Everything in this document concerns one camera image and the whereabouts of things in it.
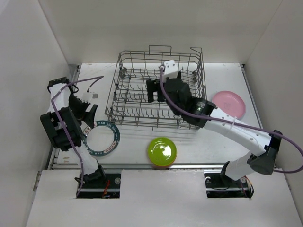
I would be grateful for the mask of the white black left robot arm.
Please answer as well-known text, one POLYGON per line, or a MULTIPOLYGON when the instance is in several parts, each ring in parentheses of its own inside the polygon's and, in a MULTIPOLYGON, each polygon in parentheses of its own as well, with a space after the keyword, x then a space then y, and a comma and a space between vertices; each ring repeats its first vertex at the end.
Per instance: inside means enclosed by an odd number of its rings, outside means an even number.
POLYGON ((47 90, 51 96, 50 106, 47 113, 40 116, 40 121, 52 146, 74 153, 81 169, 80 177, 76 178, 79 184, 102 187, 107 179, 104 169, 83 145, 86 134, 81 129, 82 123, 89 129, 97 126, 98 105, 90 102, 93 94, 86 92, 78 98, 75 95, 78 87, 67 77, 49 81, 47 90))

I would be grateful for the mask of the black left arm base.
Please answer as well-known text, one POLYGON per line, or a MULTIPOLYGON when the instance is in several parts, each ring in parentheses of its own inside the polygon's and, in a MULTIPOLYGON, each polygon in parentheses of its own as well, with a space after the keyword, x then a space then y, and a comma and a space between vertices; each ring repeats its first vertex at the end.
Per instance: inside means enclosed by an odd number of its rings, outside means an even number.
POLYGON ((77 199, 119 199, 121 186, 121 172, 105 173, 105 179, 97 179, 90 183, 83 183, 80 188, 80 178, 75 178, 78 186, 77 199))

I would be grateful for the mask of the lime green plastic plate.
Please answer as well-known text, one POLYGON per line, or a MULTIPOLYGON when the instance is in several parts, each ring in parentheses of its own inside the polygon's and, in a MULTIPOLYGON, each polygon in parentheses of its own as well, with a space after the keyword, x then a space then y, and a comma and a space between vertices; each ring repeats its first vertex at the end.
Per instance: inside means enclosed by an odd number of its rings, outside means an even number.
POLYGON ((169 138, 158 137, 153 139, 147 147, 149 160, 156 165, 172 164, 177 158, 177 147, 169 138))

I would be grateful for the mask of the white plate teal rim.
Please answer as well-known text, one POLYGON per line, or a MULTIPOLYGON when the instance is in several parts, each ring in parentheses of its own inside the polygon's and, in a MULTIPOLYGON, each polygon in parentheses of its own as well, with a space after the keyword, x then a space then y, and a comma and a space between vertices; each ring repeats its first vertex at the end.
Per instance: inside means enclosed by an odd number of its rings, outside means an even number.
POLYGON ((94 157, 109 155, 118 147, 121 138, 118 127, 104 120, 94 122, 93 128, 87 126, 83 134, 83 144, 94 157))

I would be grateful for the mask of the orange plastic plate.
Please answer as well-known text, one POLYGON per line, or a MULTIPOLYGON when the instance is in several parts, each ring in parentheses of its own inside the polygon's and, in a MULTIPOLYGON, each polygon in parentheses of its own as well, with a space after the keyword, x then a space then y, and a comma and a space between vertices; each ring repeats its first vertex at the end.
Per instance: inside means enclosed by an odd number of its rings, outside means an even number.
POLYGON ((169 168, 171 168, 171 166, 172 166, 172 164, 165 165, 165 166, 160 166, 160 165, 152 164, 152 168, 153 169, 169 169, 169 168))

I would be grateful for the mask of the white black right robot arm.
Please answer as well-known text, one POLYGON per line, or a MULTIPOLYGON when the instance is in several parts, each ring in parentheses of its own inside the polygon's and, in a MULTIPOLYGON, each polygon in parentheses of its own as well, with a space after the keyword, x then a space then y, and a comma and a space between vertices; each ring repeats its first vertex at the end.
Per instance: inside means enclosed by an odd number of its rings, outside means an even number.
POLYGON ((148 102, 154 101, 157 93, 159 102, 166 102, 172 112, 185 122, 209 131, 217 132, 245 147, 249 152, 235 161, 224 164, 219 174, 220 183, 231 186, 245 175, 257 172, 271 175, 281 143, 281 132, 257 132, 241 121, 229 116, 214 103, 203 98, 193 97, 189 85, 180 78, 146 80, 148 102))

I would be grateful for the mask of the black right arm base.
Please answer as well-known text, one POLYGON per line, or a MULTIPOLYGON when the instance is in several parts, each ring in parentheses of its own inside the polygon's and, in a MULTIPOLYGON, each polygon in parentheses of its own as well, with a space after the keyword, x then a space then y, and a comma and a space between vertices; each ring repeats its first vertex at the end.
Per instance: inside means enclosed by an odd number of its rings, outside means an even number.
POLYGON ((254 195, 254 187, 244 176, 239 180, 221 177, 220 173, 204 173, 207 198, 247 198, 254 195))

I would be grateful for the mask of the pink plastic plate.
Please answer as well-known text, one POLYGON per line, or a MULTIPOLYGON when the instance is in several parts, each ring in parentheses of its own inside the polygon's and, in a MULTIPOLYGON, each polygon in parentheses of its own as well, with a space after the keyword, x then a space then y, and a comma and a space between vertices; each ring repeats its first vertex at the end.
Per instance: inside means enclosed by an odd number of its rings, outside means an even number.
POLYGON ((237 119, 241 119, 246 113, 246 105, 243 99, 231 91, 217 92, 213 96, 212 102, 225 113, 237 119))

